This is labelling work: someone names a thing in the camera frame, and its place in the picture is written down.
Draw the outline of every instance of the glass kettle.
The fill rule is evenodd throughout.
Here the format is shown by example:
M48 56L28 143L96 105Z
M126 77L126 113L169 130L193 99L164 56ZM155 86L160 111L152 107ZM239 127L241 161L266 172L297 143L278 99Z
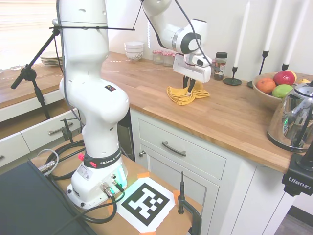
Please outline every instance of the glass kettle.
M313 140L313 81L297 85L277 107L268 139L278 147L306 152Z

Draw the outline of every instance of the white candle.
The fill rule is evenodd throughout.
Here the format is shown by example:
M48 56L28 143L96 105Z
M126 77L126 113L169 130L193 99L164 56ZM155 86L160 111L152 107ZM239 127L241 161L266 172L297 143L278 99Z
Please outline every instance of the white candle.
M240 37L239 37L239 41L238 41L234 67L238 67L238 62L239 62L241 48L243 46L243 40L244 40L244 36L245 36L245 32L246 32L246 25L248 22L249 12L250 12L250 2L248 2L246 5L245 16L244 16L243 24L241 26Z
M279 14L281 4L282 4L282 0L276 0L276 5L274 8L272 20L270 22L270 26L269 26L269 30L268 30L268 37L266 39L264 51L269 51L269 46L270 46L270 43L271 43L272 38L273 38L273 34L274 34L275 26L277 23L278 14Z
M303 0L303 4L302 4L301 11L300 11L300 15L299 15L299 18L298 18L297 23L295 25L295 28L294 28L294 31L293 31L293 35L292 35L292 38L291 38L291 42L290 42L290 46L289 46L289 49L288 49L288 53L287 53L287 56L286 56L285 61L284 61L285 65L288 65L289 62L290 62L290 59L291 59L291 56L292 56L292 53L293 53L293 49L294 49L294 45L295 45L295 43L297 41L297 38L299 36L301 25L303 23L303 20L304 20L304 17L305 17L305 13L307 12L309 3L310 3L310 0Z

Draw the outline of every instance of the yellow rag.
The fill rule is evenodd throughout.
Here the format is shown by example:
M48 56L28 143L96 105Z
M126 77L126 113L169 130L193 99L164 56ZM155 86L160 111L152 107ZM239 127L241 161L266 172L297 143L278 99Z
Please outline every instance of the yellow rag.
M188 87L183 89L168 87L166 92L169 98L178 105L190 104L195 99L210 96L210 93L203 89L203 84L198 81L195 82L190 95L188 94Z

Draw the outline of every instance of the wooden bowl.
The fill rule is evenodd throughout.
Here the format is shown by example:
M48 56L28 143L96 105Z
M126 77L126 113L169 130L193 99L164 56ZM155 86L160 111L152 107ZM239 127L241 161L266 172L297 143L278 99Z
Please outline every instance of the wooden bowl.
M258 81L260 81L262 78L271 78L273 79L275 74L277 74L276 72L269 72L269 73L265 73L265 74L261 74L259 76L257 76L253 81L252 81L252 85L253 85L253 90L255 92L255 94L258 96L259 100L268 108L272 109L272 110L276 110L277 106L280 104L280 102L282 102L282 99L271 96L269 94L266 94L262 91L260 91L259 89L257 89L256 84L258 83Z

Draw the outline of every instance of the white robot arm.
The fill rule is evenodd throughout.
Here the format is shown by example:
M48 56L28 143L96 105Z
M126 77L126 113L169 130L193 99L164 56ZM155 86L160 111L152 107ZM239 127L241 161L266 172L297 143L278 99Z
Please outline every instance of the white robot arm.
M145 0L143 9L156 33L159 45L180 53L175 57L173 69L185 77L206 83L210 80L212 59L206 56L210 63L205 59L196 40L201 46L204 45L207 35L207 23L202 20L192 19L194 33L191 25L179 28L166 22L164 12L171 2L172 0Z
M170 3L171 0L144 0L143 8L160 45L179 53L174 70L184 78L207 82L211 68L197 46L191 26L178 28L164 21L163 13ZM90 209L108 198L105 192L109 188L119 190L114 181L120 182L123 188L127 186L117 123L126 115L129 99L122 89L101 77L102 63L109 55L107 29L87 29L108 26L105 1L57 0L57 15L55 24L61 28L64 56L60 91L68 104L86 118L82 131L86 153L67 191L71 192L68 196L74 204ZM192 22L203 45L206 22Z

